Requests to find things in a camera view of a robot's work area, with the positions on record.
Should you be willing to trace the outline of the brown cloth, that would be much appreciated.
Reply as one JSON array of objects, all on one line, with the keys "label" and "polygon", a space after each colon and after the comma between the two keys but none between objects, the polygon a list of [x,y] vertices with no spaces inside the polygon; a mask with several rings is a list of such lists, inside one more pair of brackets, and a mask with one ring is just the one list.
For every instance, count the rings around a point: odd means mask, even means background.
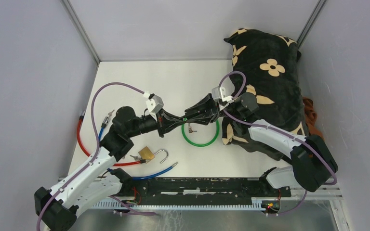
[{"label": "brown cloth", "polygon": [[308,127],[309,135],[318,135],[324,140],[322,132],[316,128],[317,112],[314,108],[314,102],[307,97],[303,97],[303,104],[305,123]]}]

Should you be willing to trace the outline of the black floral pillow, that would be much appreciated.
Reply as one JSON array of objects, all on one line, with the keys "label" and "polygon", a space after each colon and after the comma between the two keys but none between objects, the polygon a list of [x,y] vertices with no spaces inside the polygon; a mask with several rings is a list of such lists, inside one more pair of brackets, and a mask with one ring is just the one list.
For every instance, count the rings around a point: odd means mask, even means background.
[{"label": "black floral pillow", "polygon": [[307,136],[304,103],[297,71],[297,42],[256,29],[240,28],[224,42],[232,46],[232,67],[246,76],[243,92],[254,95],[258,110],[244,118]]}]

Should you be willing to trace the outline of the silver keys of brass padlock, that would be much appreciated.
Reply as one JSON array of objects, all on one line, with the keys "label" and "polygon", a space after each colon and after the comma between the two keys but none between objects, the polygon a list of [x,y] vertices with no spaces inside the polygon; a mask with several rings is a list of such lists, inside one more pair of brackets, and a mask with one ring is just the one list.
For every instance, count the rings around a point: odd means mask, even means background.
[{"label": "silver keys of brass padlock", "polygon": [[141,161],[142,160],[142,158],[139,157],[139,156],[130,155],[130,157],[132,157],[135,161]]}]

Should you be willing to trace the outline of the brass padlock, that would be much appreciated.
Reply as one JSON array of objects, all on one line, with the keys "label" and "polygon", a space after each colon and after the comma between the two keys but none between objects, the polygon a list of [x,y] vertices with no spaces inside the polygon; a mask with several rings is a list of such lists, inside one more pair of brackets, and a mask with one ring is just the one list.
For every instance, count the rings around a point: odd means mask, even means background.
[{"label": "brass padlock", "polygon": [[160,163],[164,163],[168,158],[169,158],[169,152],[165,149],[160,149],[156,152],[152,152],[149,147],[144,147],[143,149],[141,149],[138,154],[139,156],[144,159],[146,162],[149,162],[151,160],[153,160],[158,154],[160,153],[165,153],[165,156],[163,157],[163,159],[160,161]]}]

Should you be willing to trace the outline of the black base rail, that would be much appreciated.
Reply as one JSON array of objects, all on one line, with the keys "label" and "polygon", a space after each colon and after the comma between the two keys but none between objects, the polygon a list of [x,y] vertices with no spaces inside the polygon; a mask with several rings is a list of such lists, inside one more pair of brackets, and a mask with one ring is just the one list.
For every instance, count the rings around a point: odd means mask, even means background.
[{"label": "black base rail", "polygon": [[291,190],[275,189],[264,178],[159,177],[127,182],[116,197],[143,209],[265,211]]}]

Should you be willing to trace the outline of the green cable lock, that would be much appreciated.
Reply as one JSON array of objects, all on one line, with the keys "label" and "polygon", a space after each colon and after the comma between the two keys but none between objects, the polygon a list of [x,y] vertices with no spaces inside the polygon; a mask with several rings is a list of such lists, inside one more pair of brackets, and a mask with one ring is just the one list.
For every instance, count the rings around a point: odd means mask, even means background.
[{"label": "green cable lock", "polygon": [[219,125],[219,122],[218,122],[218,121],[216,121],[216,122],[215,122],[215,129],[216,129],[216,130],[215,130],[215,134],[214,134],[213,138],[212,138],[211,140],[209,140],[208,142],[206,142],[206,143],[195,143],[195,142],[191,141],[191,140],[187,137],[187,135],[185,134],[185,125],[184,125],[184,124],[182,124],[182,125],[181,125],[181,134],[182,134],[182,136],[183,136],[184,140],[185,140],[188,144],[190,144],[190,145],[192,145],[192,146],[195,146],[195,147],[200,147],[200,148],[202,148],[202,147],[207,147],[207,146],[212,145],[212,144],[216,141],[216,139],[219,137],[220,125]]}]

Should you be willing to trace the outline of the silver keys of green lock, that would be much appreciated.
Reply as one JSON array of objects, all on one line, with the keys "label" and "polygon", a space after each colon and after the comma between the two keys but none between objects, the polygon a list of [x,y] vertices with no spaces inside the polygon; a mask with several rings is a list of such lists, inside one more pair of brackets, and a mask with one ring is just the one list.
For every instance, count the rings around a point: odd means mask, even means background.
[{"label": "silver keys of green lock", "polygon": [[189,134],[197,132],[197,130],[193,129],[193,127],[191,126],[190,123],[188,123],[187,127],[188,127],[188,133]]}]

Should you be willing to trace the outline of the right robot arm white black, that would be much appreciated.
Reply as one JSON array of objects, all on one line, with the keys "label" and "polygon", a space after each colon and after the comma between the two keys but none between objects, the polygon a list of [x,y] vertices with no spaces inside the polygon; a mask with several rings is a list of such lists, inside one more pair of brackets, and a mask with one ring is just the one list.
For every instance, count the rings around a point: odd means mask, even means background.
[{"label": "right robot arm white black", "polygon": [[338,181],[338,166],[323,139],[318,135],[303,136],[271,125],[264,119],[248,122],[246,118],[259,109],[256,96],[243,93],[233,99],[214,98],[208,94],[197,104],[185,109],[187,123],[206,125],[227,117],[248,126],[248,134],[254,141],[263,143],[279,151],[291,163],[287,167],[270,170],[265,180],[260,181],[259,191],[264,196],[272,196],[282,187],[301,187],[315,192],[323,185],[335,185]]}]

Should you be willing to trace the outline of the black padlock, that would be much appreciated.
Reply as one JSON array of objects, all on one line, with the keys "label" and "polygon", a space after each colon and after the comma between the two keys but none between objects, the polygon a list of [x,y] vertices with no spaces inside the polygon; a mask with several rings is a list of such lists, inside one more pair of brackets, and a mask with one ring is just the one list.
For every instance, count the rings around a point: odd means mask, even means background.
[{"label": "black padlock", "polygon": [[181,122],[181,124],[185,124],[185,123],[187,123],[188,119],[183,116],[183,117],[179,118],[179,121]]}]

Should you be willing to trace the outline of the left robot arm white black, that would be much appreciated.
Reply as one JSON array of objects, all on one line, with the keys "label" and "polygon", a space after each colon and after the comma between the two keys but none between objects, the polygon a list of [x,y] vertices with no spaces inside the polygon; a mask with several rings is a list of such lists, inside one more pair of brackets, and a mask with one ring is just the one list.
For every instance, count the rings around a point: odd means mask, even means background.
[{"label": "left robot arm white black", "polygon": [[45,224],[51,231],[67,231],[97,202],[117,193],[128,195],[135,177],[111,167],[134,146],[131,138],[154,130],[163,137],[186,121],[186,117],[174,116],[163,109],[143,116],[137,116],[129,106],[118,109],[109,132],[97,140],[95,151],[83,164],[51,188],[36,190],[36,229],[41,230]]}]

